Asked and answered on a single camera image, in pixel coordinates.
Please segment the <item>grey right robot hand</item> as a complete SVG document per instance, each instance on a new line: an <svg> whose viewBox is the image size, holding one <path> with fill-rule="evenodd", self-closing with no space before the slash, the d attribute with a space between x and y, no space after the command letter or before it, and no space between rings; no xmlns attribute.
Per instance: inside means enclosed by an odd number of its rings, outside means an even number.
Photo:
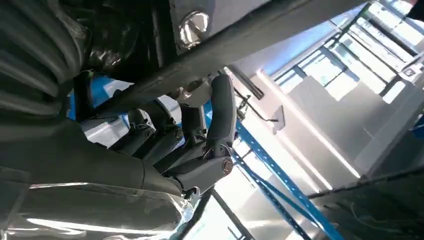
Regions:
<svg viewBox="0 0 424 240"><path fill-rule="evenodd" d="M90 142L74 121L1 108L3 240L161 240L193 219L193 198L228 175L234 88L212 81L214 117L202 155L170 177L131 155Z"/></svg>

